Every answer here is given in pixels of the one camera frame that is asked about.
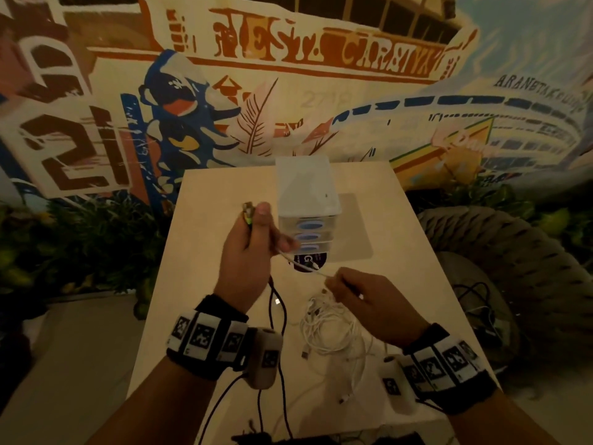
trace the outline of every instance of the white table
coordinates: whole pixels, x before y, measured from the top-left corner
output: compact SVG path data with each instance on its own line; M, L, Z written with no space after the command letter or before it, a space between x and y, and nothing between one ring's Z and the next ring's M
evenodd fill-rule
M434 252L388 163L332 164L343 214L334 239L326 273L340 266L387 276L428 321L439 322L463 337L486 361L465 319ZM182 190L167 239L157 284L128 396L164 356L166 339L178 314L196 307L211 293L218 275L222 244L244 201L269 201L276 208L274 167L219 168L185 173ZM355 396L339 405L348 392L347 379L336 357L301 358L303 340L298 326L308 299L322 289L323 278L297 272L281 256L272 260L271 274L288 309L289 326L282 350L286 378L288 418L295 437L378 428L382 424L408 424L441 418L420 406L412 416L395 413L376 376L383 344L374 341L377 356L367 358ZM269 289L249 311L249 324L269 326ZM282 310L274 305L275 326ZM221 377L211 407L236 376ZM204 443L232 443L231 435L248 431L257 419L257 391L237 383L219 405ZM280 378L262 393L264 429L274 440L288 437L282 417Z

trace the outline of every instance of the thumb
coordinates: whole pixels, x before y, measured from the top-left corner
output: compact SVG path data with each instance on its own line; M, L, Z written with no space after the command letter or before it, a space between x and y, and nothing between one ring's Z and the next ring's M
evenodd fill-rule
M336 301L346 306L362 323L368 314L369 306L367 303L352 293L344 282L336 276L327 278L325 284L336 298Z
M251 227L250 250L269 251L270 249L270 227L273 225L271 218L270 203L259 203L256 212L253 214Z

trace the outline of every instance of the wrist-mounted device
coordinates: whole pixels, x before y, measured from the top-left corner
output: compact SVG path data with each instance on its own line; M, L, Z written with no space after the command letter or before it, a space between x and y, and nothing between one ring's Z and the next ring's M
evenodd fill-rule
M253 389L269 389L276 379L282 336L250 328L248 317L217 295L182 313L167 341L167 356L204 379L216 381L231 367L247 374Z
M448 415L465 412L492 396L497 388L471 347L436 323L404 348L403 355L386 358L380 376L396 411L410 405L409 388L420 402L430 400Z

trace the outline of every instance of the floor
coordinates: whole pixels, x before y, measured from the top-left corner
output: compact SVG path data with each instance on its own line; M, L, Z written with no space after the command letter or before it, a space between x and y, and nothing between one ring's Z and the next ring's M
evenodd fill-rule
M53 305L34 346L37 363L0 417L3 445L80 445L123 402L144 322L133 295ZM562 445L593 437L593 378L575 375L538 399L517 403ZM416 429L427 445L455 445L448 422L366 431L360 441ZM345 437L358 434L347 434Z

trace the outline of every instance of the person's right hand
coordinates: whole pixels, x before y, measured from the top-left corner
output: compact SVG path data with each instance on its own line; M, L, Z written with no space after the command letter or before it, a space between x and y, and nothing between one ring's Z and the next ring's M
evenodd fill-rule
M344 281L364 299L352 293ZM388 344L404 348L430 325L385 276L342 267L333 278L326 279L326 287L370 334Z

